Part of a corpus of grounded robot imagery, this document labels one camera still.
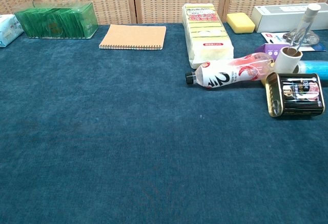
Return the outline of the transparent test tube white cap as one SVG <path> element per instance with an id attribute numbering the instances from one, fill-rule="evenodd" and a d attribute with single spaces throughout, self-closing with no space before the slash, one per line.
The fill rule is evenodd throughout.
<path id="1" fill-rule="evenodd" d="M 319 43 L 319 37 L 310 30 L 310 27 L 320 9 L 319 4 L 309 4 L 298 27 L 289 32 L 290 46 L 287 49 L 289 56 L 296 55 L 303 44 L 314 46 Z"/>

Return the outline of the white red plastic drink bottle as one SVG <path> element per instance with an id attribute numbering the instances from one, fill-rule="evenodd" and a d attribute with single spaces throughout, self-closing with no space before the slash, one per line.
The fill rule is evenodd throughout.
<path id="1" fill-rule="evenodd" d="M 262 80 L 273 72 L 274 62 L 270 55 L 263 52 L 234 59 L 211 60 L 186 73 L 186 83 L 218 88 L 237 82 Z"/>

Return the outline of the correction tape blister pack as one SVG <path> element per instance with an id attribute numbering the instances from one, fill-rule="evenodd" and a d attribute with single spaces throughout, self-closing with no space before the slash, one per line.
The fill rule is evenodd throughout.
<path id="1" fill-rule="evenodd" d="M 283 35 L 285 32 L 262 32 L 261 35 L 264 37 L 267 43 L 269 44 L 280 44 L 280 45 L 290 45 L 290 42 L 288 42 L 285 38 L 283 38 Z M 307 51 L 326 51 L 326 47 L 322 43 L 318 43 L 314 46 L 301 46 L 299 48 L 302 52 Z"/>

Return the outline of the blue cylindrical roll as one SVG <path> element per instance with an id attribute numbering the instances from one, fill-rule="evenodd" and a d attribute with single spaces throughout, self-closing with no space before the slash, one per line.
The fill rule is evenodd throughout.
<path id="1" fill-rule="evenodd" d="M 328 61 L 300 60 L 296 73 L 316 73 L 321 80 L 328 81 Z"/>

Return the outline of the blue velvet tablecloth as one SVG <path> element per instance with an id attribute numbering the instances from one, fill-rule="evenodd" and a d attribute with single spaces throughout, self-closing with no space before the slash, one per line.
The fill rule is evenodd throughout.
<path id="1" fill-rule="evenodd" d="M 268 114 L 260 82 L 189 86 L 160 51 L 91 39 L 0 48 L 0 224 L 328 223 L 325 112 Z"/>

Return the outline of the small purple box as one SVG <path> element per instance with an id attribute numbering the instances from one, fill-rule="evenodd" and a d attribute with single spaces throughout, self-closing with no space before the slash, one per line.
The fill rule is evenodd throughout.
<path id="1" fill-rule="evenodd" d="M 271 56 L 273 58 L 273 60 L 276 60 L 280 50 L 283 47 L 286 47 L 286 46 L 287 46 L 287 44 L 269 44 L 269 43 L 265 43 L 265 44 L 257 47 L 254 52 L 266 53 L 269 56 Z"/>

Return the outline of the black gold meat can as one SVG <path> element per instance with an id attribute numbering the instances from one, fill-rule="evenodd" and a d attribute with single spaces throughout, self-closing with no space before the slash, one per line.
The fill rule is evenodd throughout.
<path id="1" fill-rule="evenodd" d="M 325 111 L 320 78 L 315 73 L 271 73 L 265 80 L 269 115 L 317 116 Z"/>

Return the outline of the yellow green sponge multipack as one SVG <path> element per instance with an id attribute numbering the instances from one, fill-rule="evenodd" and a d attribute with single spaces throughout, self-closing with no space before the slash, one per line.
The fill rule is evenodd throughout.
<path id="1" fill-rule="evenodd" d="M 184 4 L 182 23 L 192 69 L 210 60 L 234 58 L 233 44 L 213 4 Z"/>

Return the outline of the clear box of green packets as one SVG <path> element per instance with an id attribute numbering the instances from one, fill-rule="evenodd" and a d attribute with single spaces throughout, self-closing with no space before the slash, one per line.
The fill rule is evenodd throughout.
<path id="1" fill-rule="evenodd" d="M 90 39 L 98 29 L 92 2 L 26 2 L 13 9 L 29 38 Z"/>

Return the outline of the yellow sponge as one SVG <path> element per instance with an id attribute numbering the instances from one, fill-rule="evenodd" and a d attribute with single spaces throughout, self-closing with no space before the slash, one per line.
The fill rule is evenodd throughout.
<path id="1" fill-rule="evenodd" d="M 227 23 L 232 28 L 234 33 L 253 33 L 255 24 L 253 21 L 242 12 L 228 13 Z"/>

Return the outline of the light blue wet wipes pack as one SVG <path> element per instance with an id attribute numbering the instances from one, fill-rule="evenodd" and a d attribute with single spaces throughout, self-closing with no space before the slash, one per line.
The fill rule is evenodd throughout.
<path id="1" fill-rule="evenodd" d="M 0 48 L 4 48 L 24 32 L 14 14 L 0 15 Z"/>

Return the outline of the white rectangular carton box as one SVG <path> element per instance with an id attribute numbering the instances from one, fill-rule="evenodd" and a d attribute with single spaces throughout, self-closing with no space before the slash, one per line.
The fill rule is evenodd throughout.
<path id="1" fill-rule="evenodd" d="M 328 29 L 328 4 L 319 5 L 321 10 L 315 17 L 311 30 Z M 288 32 L 298 26 L 307 6 L 308 4 L 255 6 L 250 18 L 257 33 Z"/>

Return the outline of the brown spiral notebook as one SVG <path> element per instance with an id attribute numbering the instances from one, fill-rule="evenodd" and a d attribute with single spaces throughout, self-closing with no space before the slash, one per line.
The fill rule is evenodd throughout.
<path id="1" fill-rule="evenodd" d="M 161 50 L 166 26 L 127 26 L 111 24 L 100 49 Z"/>

